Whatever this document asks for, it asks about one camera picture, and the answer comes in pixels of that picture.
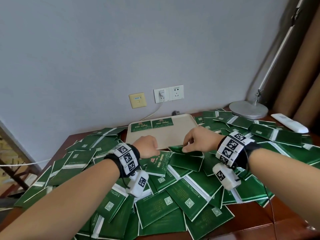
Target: person's left hand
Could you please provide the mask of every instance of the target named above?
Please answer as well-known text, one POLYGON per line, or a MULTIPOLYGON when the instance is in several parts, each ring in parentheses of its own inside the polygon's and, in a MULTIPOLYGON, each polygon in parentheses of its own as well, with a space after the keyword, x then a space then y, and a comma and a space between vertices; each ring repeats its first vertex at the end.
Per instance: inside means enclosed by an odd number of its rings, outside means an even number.
POLYGON ((159 156, 158 143, 153 136, 142 136, 132 144, 140 153, 140 158, 159 156))

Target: white cord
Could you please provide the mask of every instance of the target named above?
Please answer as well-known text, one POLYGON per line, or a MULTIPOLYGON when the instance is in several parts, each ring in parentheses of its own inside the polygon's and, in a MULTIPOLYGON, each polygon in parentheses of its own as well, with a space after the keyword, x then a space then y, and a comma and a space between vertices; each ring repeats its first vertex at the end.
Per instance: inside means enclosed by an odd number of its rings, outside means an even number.
POLYGON ((44 160, 44 161, 37 161, 37 162, 32 162, 32 163, 24 163, 24 164, 0 164, 0 167, 14 167, 14 166, 26 166, 26 165, 34 165, 34 164, 39 164, 42 162, 50 161, 50 159, 44 160))
POLYGON ((147 117, 144 117, 141 121, 145 120, 146 118, 149 118, 150 116, 153 116, 156 112, 158 112, 158 110, 161 108, 161 106, 163 105, 163 103, 165 101, 165 97, 163 96, 163 94, 161 94, 161 97, 163 98, 163 101, 162 101, 160 107, 154 113, 148 115, 147 117))

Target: beige tray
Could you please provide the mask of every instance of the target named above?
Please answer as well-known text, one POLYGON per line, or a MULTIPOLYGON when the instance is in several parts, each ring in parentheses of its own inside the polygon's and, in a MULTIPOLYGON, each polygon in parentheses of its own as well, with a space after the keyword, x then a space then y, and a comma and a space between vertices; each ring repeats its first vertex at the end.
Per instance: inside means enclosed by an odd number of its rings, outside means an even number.
POLYGON ((170 146, 177 146, 183 143, 183 139, 186 134, 194 127, 197 127, 197 123, 190 114, 180 114, 175 116, 163 117, 153 120, 172 118, 173 125, 165 126, 154 129, 144 129, 131 132, 131 125, 138 122, 133 122, 128 127, 126 143, 133 143, 141 136, 151 135, 157 139, 158 149, 165 149, 170 146))

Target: lamp base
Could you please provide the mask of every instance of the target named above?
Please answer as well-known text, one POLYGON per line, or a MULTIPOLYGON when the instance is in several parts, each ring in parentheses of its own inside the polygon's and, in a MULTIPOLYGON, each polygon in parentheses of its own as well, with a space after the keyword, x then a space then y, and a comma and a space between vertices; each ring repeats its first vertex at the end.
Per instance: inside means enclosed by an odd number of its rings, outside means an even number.
POLYGON ((268 108, 265 105, 257 103, 256 105, 248 101, 236 101, 229 105, 232 113, 247 119, 255 120, 265 117, 268 113, 268 108))

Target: red-brown table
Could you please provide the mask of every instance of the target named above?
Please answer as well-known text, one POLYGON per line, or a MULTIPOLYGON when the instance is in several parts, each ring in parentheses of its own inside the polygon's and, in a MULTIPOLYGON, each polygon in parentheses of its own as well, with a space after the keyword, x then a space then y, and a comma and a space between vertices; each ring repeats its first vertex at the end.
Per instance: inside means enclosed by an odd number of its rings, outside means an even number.
MULTIPOLYGON (((200 116, 202 112, 194 113, 193 116, 200 116)), ((271 116, 267 116, 262 120, 275 121, 271 116)), ((81 140, 90 132, 70 135, 62 146, 58 149, 50 162, 46 165, 44 170, 53 164, 55 160, 62 158, 66 151, 65 149, 71 146, 76 140, 81 140)), ((121 134, 122 141, 126 141, 127 131, 121 134)), ((320 146, 320 137, 311 134, 315 145, 320 146)), ((291 211, 283 202, 276 196, 271 200, 277 239, 309 239, 313 237, 320 237, 320 232, 315 232, 308 228, 308 224, 301 219, 296 213, 291 211)), ((262 208, 256 202, 249 202, 244 204, 228 205, 228 208, 235 215, 235 218, 218 227, 206 238, 221 237, 223 239, 276 239, 274 234, 274 226, 272 219, 272 212, 270 204, 266 208, 262 208)), ((21 208, 14 208, 0 224, 0 231, 13 222, 19 215, 23 213, 21 208)), ((171 240, 171 239, 188 239, 192 240, 188 232, 168 233, 160 235, 140 236, 138 239, 148 240, 171 240)))

